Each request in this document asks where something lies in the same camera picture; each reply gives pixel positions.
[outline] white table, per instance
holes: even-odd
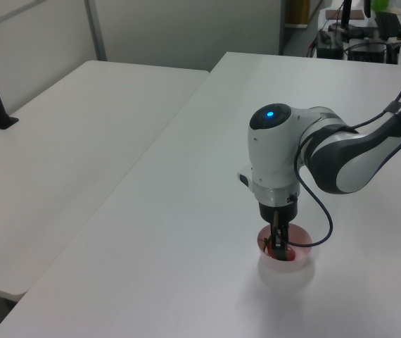
[[[401,152],[356,194],[318,192],[336,229],[294,273],[258,263],[265,222],[236,179],[261,106],[325,105],[353,124],[400,88],[396,65],[226,54],[0,338],[401,337]],[[319,239],[325,222],[303,192],[295,223]]]
[[[207,72],[90,61],[0,130],[0,296],[18,300]]]

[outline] electronic equipment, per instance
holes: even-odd
[[[387,47],[371,40],[351,39],[348,47],[348,60],[360,62],[385,63]]]
[[[343,58],[343,41],[340,32],[325,32],[319,30],[316,41],[317,58]]]
[[[376,12],[376,22],[379,37],[388,40],[390,37],[397,37],[401,34],[401,24],[397,15],[389,12]]]

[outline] green bottle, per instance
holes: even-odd
[[[373,11],[384,11],[388,8],[390,0],[371,0],[371,8]]]

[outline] gray wall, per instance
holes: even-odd
[[[2,20],[0,95],[7,113],[88,60],[96,53],[84,0],[46,0]]]
[[[109,61],[212,70],[226,51],[279,54],[284,0],[91,0]]]

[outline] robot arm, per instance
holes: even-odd
[[[327,126],[314,133],[302,159],[320,189],[356,192],[401,149],[401,103],[392,102],[386,111],[389,119],[372,132],[355,134]]]
[[[248,129],[251,166],[239,172],[238,178],[254,193],[260,215],[271,224],[276,258],[286,260],[288,223],[297,214],[296,153],[300,154],[298,167],[306,165],[325,192],[356,192],[401,149],[401,103],[392,102],[386,116],[387,121],[364,134],[324,107],[301,110],[272,104],[252,116]]]

